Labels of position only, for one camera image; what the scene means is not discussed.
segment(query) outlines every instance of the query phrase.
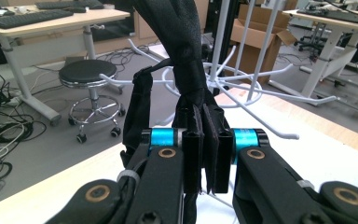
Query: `stool chrome base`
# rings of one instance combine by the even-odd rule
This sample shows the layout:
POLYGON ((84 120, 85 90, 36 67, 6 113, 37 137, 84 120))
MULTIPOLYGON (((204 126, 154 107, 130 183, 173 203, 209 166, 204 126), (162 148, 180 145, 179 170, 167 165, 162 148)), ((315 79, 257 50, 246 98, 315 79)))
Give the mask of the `stool chrome base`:
POLYGON ((98 95, 97 98, 87 97, 74 103, 69 111, 68 121, 71 125, 79 125, 79 134, 76 139, 79 143, 85 143, 87 136, 85 134, 85 125, 102 123, 112 120, 115 127, 110 131, 113 137, 118 137, 121 134, 121 129, 115 116, 125 116, 126 110, 123 104, 120 104, 115 98, 107 95, 98 95), (109 103, 102 105, 102 99, 109 103), (114 109, 114 113, 109 113, 108 110, 114 109))

